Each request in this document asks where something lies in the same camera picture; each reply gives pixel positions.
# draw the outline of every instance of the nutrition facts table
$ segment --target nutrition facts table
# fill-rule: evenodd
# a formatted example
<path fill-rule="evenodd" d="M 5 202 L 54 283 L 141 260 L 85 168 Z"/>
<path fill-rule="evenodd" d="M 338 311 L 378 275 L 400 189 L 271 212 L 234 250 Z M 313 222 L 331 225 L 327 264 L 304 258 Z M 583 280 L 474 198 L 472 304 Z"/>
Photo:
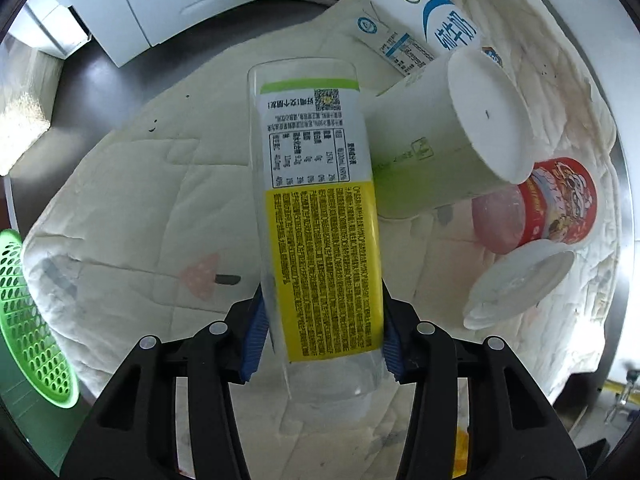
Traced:
<path fill-rule="evenodd" d="M 269 135 L 274 188 L 350 181 L 356 149 L 343 128 L 301 130 Z"/>

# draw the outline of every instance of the qr code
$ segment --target qr code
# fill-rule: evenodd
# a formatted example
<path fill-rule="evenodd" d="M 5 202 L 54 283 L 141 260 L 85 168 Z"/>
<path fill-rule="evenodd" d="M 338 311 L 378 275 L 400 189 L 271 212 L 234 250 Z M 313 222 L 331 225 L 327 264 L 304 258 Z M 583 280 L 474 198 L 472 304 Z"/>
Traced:
<path fill-rule="evenodd" d="M 316 112 L 340 110 L 340 96 L 337 88 L 316 89 Z"/>

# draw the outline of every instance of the carton nutrition label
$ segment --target carton nutrition label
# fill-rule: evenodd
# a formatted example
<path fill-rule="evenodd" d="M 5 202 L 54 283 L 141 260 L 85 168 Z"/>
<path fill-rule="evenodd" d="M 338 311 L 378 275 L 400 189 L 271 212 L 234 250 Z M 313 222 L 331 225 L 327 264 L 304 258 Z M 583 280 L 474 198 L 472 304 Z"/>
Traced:
<path fill-rule="evenodd" d="M 308 80 L 304 88 L 305 81 L 263 87 L 260 96 L 276 300 L 292 362 L 370 351 L 383 338 L 378 223 L 357 83 L 322 80 L 326 88 L 318 88 Z"/>

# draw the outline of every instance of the white quilted blanket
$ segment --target white quilted blanket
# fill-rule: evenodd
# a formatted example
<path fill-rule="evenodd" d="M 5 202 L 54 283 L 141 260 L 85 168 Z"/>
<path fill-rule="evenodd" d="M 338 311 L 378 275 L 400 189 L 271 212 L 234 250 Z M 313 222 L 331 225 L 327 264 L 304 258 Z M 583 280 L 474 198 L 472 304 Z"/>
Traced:
<path fill-rule="evenodd" d="M 309 23 L 209 61 L 106 136 L 34 225 L 23 255 L 30 291 L 94 394 L 140 337 L 191 336 L 254 293 L 260 271 L 247 71 L 272 59 L 338 57 L 356 66 L 364 92 L 385 90 L 399 73 L 344 33 L 366 1 L 341 0 Z M 393 295 L 453 336 L 503 336 L 553 399 L 572 372 L 597 366 L 604 344 L 619 253 L 617 179 L 609 160 L 615 126 L 587 67 L 539 0 L 454 1 L 501 54 L 545 157 L 569 151 L 596 168 L 604 222 L 548 298 L 482 332 L 463 327 L 462 307 L 494 256 L 474 236 L 468 202 L 410 221 L 381 221 L 383 274 Z M 221 274 L 240 281 L 215 283 Z M 394 476 L 411 388 L 386 378 L 357 427 L 306 431 L 287 418 L 284 381 L 266 348 L 252 382 L 232 395 L 254 478 Z"/>

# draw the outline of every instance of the white box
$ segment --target white box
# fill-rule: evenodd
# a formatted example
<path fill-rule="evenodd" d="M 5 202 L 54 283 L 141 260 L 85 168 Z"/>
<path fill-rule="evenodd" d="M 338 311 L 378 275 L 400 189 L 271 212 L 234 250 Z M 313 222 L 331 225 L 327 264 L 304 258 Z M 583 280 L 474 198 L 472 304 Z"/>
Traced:
<path fill-rule="evenodd" d="M 405 75 L 465 45 L 502 66 L 478 26 L 450 0 L 371 0 L 356 24 L 354 35 Z"/>

